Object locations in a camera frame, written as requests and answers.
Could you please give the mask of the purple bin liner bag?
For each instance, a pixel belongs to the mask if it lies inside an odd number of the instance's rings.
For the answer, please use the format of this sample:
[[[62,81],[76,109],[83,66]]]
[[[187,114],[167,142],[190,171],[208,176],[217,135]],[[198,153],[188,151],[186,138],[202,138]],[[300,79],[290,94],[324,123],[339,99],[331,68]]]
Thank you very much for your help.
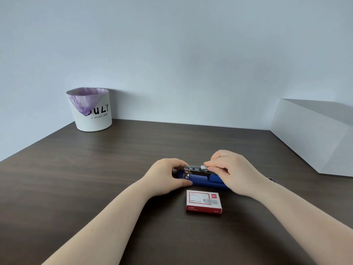
[[[92,109],[108,93],[108,89],[89,87],[76,88],[66,92],[73,106],[84,116],[90,115]]]

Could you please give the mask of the person's left hand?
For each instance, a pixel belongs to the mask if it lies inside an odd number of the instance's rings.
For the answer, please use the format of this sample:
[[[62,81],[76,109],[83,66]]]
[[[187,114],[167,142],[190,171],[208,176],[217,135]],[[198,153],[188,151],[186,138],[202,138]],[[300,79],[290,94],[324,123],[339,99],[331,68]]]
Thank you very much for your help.
[[[171,188],[172,171],[182,169],[187,163],[177,158],[156,161],[141,179],[149,197],[165,195],[177,188]]]

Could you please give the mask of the blue stapler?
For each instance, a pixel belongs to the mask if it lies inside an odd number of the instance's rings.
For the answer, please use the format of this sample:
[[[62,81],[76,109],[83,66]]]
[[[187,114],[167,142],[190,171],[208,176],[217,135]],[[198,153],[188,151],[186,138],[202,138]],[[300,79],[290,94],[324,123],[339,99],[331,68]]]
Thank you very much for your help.
[[[175,179],[187,179],[192,181],[192,186],[208,187],[230,190],[217,174],[209,174],[201,171],[200,166],[185,165],[182,169],[174,168],[172,176]]]

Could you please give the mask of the white cardboard box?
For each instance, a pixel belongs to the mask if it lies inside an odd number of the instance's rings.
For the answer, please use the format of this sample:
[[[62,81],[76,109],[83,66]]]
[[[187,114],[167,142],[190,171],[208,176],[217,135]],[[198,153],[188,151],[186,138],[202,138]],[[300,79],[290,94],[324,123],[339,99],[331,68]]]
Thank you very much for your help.
[[[353,177],[353,107],[282,98],[270,131],[318,173]]]

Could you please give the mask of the red and white staple box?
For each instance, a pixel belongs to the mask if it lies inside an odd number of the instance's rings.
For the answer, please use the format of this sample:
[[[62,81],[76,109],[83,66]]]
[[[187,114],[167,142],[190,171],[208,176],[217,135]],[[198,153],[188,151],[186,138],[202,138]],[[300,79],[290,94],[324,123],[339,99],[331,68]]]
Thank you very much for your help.
[[[219,193],[186,190],[186,211],[221,215],[222,205]]]

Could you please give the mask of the person's left forearm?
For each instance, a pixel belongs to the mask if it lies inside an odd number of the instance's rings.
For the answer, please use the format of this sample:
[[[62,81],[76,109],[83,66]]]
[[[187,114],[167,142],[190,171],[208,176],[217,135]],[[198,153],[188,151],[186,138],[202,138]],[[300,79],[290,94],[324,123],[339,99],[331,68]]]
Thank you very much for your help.
[[[165,182],[133,183],[42,265],[118,265],[146,202],[168,192]]]

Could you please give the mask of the person's right forearm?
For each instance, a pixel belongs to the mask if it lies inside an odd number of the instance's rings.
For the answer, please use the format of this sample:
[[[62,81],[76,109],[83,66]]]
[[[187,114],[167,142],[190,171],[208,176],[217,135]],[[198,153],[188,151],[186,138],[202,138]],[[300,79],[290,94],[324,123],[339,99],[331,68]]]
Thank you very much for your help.
[[[353,265],[353,229],[262,175],[251,188],[316,264]]]

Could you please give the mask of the white round waste bin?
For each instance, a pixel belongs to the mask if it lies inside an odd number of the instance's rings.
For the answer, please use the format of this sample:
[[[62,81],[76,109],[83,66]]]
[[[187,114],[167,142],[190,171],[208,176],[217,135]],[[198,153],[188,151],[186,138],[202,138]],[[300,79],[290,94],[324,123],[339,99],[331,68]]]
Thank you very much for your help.
[[[79,113],[70,100],[69,106],[71,108],[77,129],[80,131],[101,131],[112,125],[109,93],[104,95],[101,101],[92,109],[91,114],[88,116],[84,116]]]

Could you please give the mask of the person's right hand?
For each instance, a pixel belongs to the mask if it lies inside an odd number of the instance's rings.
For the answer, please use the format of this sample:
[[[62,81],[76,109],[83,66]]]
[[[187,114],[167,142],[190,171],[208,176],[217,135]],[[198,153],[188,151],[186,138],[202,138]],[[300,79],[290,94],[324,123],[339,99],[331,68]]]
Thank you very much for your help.
[[[219,177],[239,195],[255,197],[270,182],[244,156],[231,151],[217,151],[204,165],[226,167],[229,175]]]

